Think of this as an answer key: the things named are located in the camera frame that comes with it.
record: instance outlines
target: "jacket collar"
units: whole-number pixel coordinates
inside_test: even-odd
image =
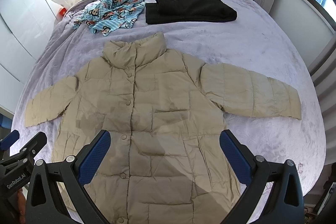
[[[152,62],[167,50],[166,40],[162,32],[150,37],[127,42],[106,42],[103,58],[113,67],[134,69]]]

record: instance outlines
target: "white wardrobe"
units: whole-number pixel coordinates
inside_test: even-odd
[[[14,113],[60,6],[50,0],[0,0],[0,107]]]

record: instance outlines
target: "jacket pocket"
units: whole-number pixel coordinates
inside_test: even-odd
[[[198,144],[209,171],[212,186],[221,182],[234,188],[235,185],[232,184],[237,184],[238,180],[219,145],[219,135],[200,136]]]
[[[210,174],[199,148],[198,140],[184,141],[184,146],[193,172],[197,195],[211,192]]]

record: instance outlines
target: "black folded cloth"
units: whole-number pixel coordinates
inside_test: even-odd
[[[155,0],[146,3],[146,23],[163,24],[179,21],[228,22],[237,12],[221,0]]]

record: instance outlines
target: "gray blanket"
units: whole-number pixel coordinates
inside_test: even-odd
[[[230,63],[284,81],[298,90],[302,104],[302,120],[292,118],[250,118],[224,113],[229,129],[255,155],[269,161],[296,163],[306,194],[317,181],[323,168],[326,139],[322,115],[315,89],[298,51],[275,21],[252,0],[222,0],[238,13],[237,20],[227,23],[176,22],[147,25],[142,12],[132,29],[118,29],[109,36],[91,34],[82,24],[72,28],[73,20],[83,13],[84,0],[74,6],[55,27],[42,56],[37,60],[26,82],[16,108],[12,129],[19,130],[20,140],[11,154],[38,131],[48,136],[47,146],[36,157],[50,161],[53,143],[58,135],[60,119],[24,127],[25,107],[36,93],[55,84],[66,75],[74,75],[92,58],[101,55],[109,40],[132,42],[155,32],[164,32],[167,46],[187,52],[208,63]],[[255,219],[270,191],[265,189]]]

